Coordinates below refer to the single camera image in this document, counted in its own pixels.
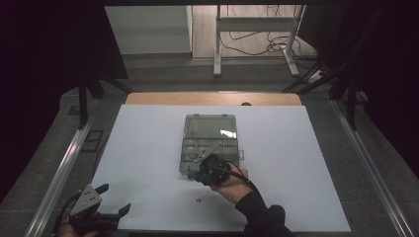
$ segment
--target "white desk frame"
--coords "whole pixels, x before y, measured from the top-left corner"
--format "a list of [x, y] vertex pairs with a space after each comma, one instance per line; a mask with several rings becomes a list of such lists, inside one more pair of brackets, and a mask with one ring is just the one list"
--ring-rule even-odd
[[293, 60], [292, 49], [304, 8], [305, 5], [298, 5], [296, 15], [293, 18], [222, 18], [221, 6], [217, 5], [213, 75], [221, 75], [221, 32], [290, 32], [287, 47], [283, 49], [283, 54], [290, 68], [291, 75], [293, 77], [299, 76]]

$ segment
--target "metal frame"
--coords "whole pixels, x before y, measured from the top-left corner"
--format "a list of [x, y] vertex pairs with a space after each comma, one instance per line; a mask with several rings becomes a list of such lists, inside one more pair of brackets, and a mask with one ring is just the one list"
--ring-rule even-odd
[[221, 48], [219, 45], [221, 32], [290, 32], [287, 47], [283, 49], [283, 54], [292, 76], [298, 77], [299, 72], [293, 60], [292, 49], [304, 7], [298, 5], [296, 15], [293, 18], [222, 18], [220, 15], [221, 7], [217, 5], [213, 75], [221, 75]]
[[379, 199], [381, 200], [385, 210], [387, 211], [387, 214], [393, 222], [394, 228], [396, 229], [398, 235], [404, 237], [413, 237], [414, 234], [407, 222], [403, 211], [398, 205], [394, 195], [385, 184], [385, 181], [379, 173], [379, 170], [372, 157], [370, 156], [366, 146], [364, 145], [363, 140], [346, 121], [346, 113], [342, 103], [337, 103], [336, 101], [331, 101], [331, 103], [333, 109], [335, 109], [340, 121], [342, 122], [342, 125], [348, 134], [348, 137], [351, 140], [351, 143], [354, 146], [361, 163], [364, 166], [364, 170], [366, 171], [374, 188], [376, 189]]
[[61, 164], [59, 167], [43, 196], [42, 202], [38, 207], [37, 212], [35, 213], [34, 218], [31, 221], [31, 224], [25, 233], [25, 236], [41, 236], [43, 230], [45, 229], [46, 224], [51, 216], [53, 208], [56, 205], [56, 202], [61, 194], [62, 188], [67, 181], [68, 175], [71, 172], [71, 168], [76, 161], [77, 155], [81, 149], [84, 139], [87, 136], [87, 133], [90, 129], [90, 126], [93, 123], [95, 113], [100, 105], [100, 100], [93, 99], [89, 106], [89, 111], [91, 115], [87, 119], [85, 126], [82, 129], [78, 129], [68, 146], [68, 149], [62, 158]]

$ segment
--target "transparent plastic organizer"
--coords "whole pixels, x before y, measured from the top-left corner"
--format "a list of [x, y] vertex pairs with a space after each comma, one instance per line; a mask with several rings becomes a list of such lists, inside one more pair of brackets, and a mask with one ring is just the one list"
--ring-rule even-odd
[[203, 151], [214, 145], [219, 147], [213, 153], [239, 165], [235, 116], [186, 116], [180, 162], [181, 174], [192, 177], [200, 167], [200, 162], [196, 163], [196, 159]]

